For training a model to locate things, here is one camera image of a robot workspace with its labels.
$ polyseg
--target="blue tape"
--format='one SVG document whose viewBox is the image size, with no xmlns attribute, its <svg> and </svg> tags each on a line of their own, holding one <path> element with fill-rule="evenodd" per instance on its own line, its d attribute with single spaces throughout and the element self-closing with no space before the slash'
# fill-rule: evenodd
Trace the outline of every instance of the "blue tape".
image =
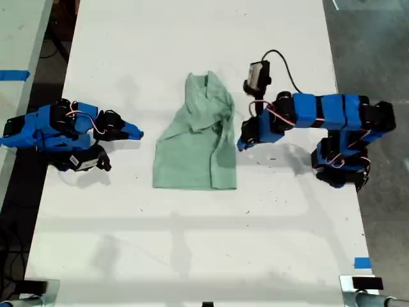
<svg viewBox="0 0 409 307">
<path fill-rule="evenodd" d="M 353 266 L 356 269 L 370 269 L 372 268 L 371 259 L 368 257 L 355 257 Z"/>
<path fill-rule="evenodd" d="M 0 70 L 0 81 L 25 81 L 29 76 L 28 70 Z"/>
</svg>

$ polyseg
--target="gray floor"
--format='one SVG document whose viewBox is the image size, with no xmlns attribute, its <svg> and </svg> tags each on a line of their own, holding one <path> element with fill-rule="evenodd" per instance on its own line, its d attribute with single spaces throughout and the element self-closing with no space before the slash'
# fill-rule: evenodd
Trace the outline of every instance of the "gray floor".
<svg viewBox="0 0 409 307">
<path fill-rule="evenodd" d="M 324 0 L 338 90 L 394 104 L 397 129 L 369 146 L 359 203 L 374 273 L 409 299 L 409 1 Z"/>
</svg>

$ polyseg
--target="white table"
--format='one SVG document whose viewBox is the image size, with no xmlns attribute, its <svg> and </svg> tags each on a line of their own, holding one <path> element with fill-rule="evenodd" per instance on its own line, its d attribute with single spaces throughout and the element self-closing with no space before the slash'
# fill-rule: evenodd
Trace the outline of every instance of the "white table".
<svg viewBox="0 0 409 307">
<path fill-rule="evenodd" d="M 0 81 L 0 133 L 7 119 L 25 114 L 52 0 L 0 0 L 0 70 L 28 70 L 26 82 Z M 0 147 L 0 210 L 16 149 Z"/>
<path fill-rule="evenodd" d="M 302 90 L 336 91 L 320 0 L 83 0 L 63 96 L 112 108 L 145 137 L 104 144 L 109 173 L 49 168 L 26 277 L 60 279 L 58 306 L 342 306 L 339 275 L 371 270 L 353 268 L 367 256 L 354 187 L 309 165 L 324 130 L 238 153 L 235 191 L 152 188 L 187 74 L 220 77 L 239 137 L 249 63 L 271 48 Z M 269 60 L 274 99 L 293 89 Z"/>
</svg>

